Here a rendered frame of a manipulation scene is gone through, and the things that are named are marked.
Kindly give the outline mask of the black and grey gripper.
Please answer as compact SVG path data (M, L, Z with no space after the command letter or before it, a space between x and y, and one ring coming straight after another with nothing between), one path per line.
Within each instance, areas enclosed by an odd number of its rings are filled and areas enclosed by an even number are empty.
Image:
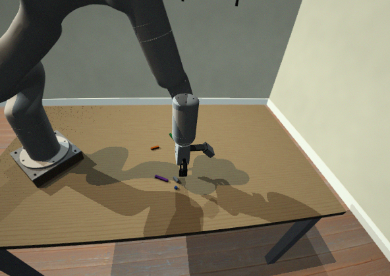
M191 142L192 143L192 142ZM190 144L175 143L176 164L180 165L179 177L187 177L187 165L190 161ZM177 147L177 148L176 148ZM177 151L177 152L176 152ZM181 168L182 165L182 168ZM183 173L185 172L185 173Z

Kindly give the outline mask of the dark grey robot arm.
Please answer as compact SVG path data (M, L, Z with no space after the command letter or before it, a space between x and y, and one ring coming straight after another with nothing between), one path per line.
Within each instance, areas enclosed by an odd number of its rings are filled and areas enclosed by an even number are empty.
M0 38L0 103L7 101L4 114L23 145L23 166L45 169L69 152L68 141L55 135L42 105L41 60L60 38L63 19L86 5L107 5L127 15L155 81L173 100L173 140L193 142L199 99L192 94L163 0L20 0Z

